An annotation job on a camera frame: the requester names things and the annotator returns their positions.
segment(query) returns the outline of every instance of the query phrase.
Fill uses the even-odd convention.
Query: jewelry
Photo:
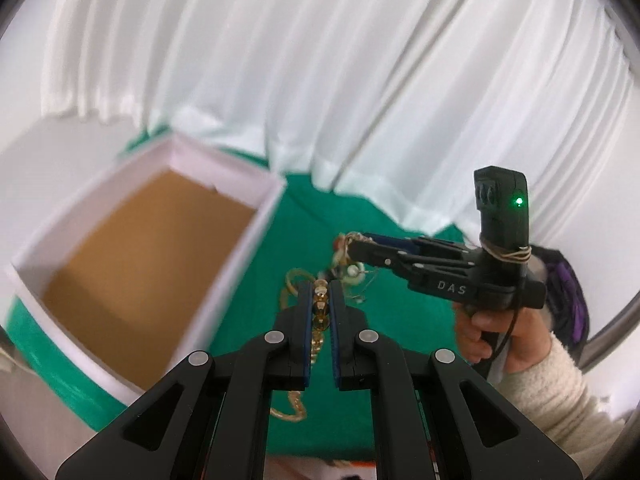
[[[370,238],[367,238],[357,232],[351,232],[347,235],[338,235],[334,240],[334,257],[332,258],[332,266],[330,269],[321,272],[318,279],[305,269],[291,269],[285,274],[285,283],[280,289],[280,309],[284,310],[285,308],[289,308],[289,296],[293,296],[295,298],[298,297],[298,288],[296,287],[297,281],[300,279],[308,280],[314,284],[310,350],[310,360],[312,365],[318,360],[318,354],[324,344],[324,331],[329,328],[330,324],[328,309],[328,282],[327,280],[324,280],[322,276],[325,276],[328,273],[333,278],[340,280],[343,288],[345,289],[345,298],[353,300],[355,303],[362,303],[365,301],[363,294],[364,291],[378,275],[378,270],[376,269],[373,272],[372,278],[364,285],[359,294],[349,295],[346,293],[348,288],[351,286],[360,285],[366,278],[366,274],[369,274],[369,271],[365,270],[363,263],[354,262],[349,258],[348,247],[352,240],[370,240]],[[280,420],[286,420],[287,422],[300,422],[305,420],[306,407],[302,403],[302,392],[287,392],[287,399],[289,399],[293,413],[283,413],[275,408],[271,408],[271,415],[279,418]]]

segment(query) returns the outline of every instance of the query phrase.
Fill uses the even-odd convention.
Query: screw
[[[271,330],[264,335],[267,343],[281,343],[284,341],[284,334],[280,330]]]
[[[358,337],[362,342],[375,343],[378,340],[379,336],[378,336],[378,332],[376,332],[375,330],[369,330],[367,328],[366,330],[363,330],[362,332],[360,332],[358,334]]]
[[[456,355],[447,348],[441,348],[440,350],[436,351],[436,360],[446,365],[452,363],[455,358]]]
[[[189,355],[189,364],[193,366],[200,366],[205,364],[209,360],[209,356],[206,352],[198,350]]]

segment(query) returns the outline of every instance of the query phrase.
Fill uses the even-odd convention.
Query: beige sleeve
[[[524,372],[506,375],[498,391],[569,454],[587,476],[620,434],[624,422],[612,422],[598,410],[580,370],[552,335],[548,357]]]

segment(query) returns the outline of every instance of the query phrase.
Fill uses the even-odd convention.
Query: gold chain
[[[286,286],[282,288],[280,291],[280,308],[285,309],[288,308],[287,298],[289,294],[294,296],[298,295],[298,290],[293,285],[290,276],[303,276],[307,278],[309,276],[308,272],[305,272],[301,269],[292,269],[287,273],[286,277]],[[328,283],[326,280],[315,280],[314,281],[314,299],[313,299],[313,324],[311,331],[311,365],[316,364],[318,360],[318,354],[322,349],[322,344],[324,343],[324,332],[329,327],[329,316],[328,316]],[[271,415],[279,418],[280,420],[285,420],[287,422],[300,422],[301,420],[306,419],[306,408],[302,403],[302,392],[299,391],[291,391],[287,392],[287,399],[289,399],[289,403],[293,408],[294,413],[283,413],[275,408],[271,409]]]

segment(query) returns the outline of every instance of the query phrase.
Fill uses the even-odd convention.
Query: brown box bottom
[[[254,212],[162,173],[87,237],[42,301],[89,352],[146,390],[166,371]]]

